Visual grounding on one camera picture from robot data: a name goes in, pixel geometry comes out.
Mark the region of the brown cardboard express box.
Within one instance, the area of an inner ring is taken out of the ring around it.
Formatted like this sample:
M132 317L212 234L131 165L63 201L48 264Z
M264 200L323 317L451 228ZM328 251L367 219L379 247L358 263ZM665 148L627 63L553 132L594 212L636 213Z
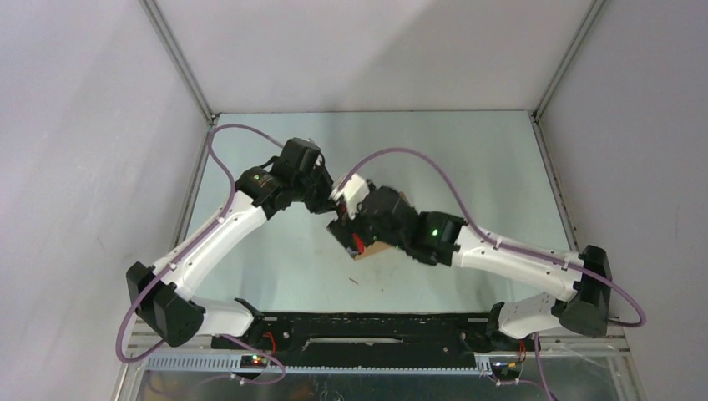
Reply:
M400 215L405 215L411 209L402 192L381 187L366 196L355 208L347 208L343 202L338 203L337 218L330 227L331 234L352 260L359 261L398 246L397 231L402 229ZM353 258L356 252L352 233L358 234L366 245L362 257Z

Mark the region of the red black utility knife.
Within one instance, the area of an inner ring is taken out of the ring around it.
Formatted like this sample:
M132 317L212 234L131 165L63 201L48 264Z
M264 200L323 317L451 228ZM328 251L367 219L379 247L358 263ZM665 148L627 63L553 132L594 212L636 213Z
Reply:
M354 245L354 250L356 252L354 254L353 258L362 257L366 251L366 245L364 244L362 239L359 237L359 235L356 233L352 233L351 238L352 238L352 243Z

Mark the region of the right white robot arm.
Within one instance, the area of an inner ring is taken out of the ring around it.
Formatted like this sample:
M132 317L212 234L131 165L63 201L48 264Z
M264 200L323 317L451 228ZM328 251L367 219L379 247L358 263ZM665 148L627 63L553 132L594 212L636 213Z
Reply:
M518 302L499 302L488 315L485 336L497 349L535 332L565 328L603 337L609 327L609 287L603 250L555 254L524 248L500 236L478 234L471 223L439 211L418 212L393 188L334 190L337 218L327 229L351 257L384 243L429 266L491 272L539 289Z

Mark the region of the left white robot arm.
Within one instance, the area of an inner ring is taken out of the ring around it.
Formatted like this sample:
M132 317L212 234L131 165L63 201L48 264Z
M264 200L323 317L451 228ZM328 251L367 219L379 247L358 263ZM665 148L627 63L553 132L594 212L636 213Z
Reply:
M244 348L264 337L263 324L246 302L221 302L195 294L218 263L275 213L302 203L313 214L333 211L333 181L311 142L287 140L265 166L231 181L225 204L170 254L150 266L133 264L126 273L135 314L176 348L200 335L231 335Z

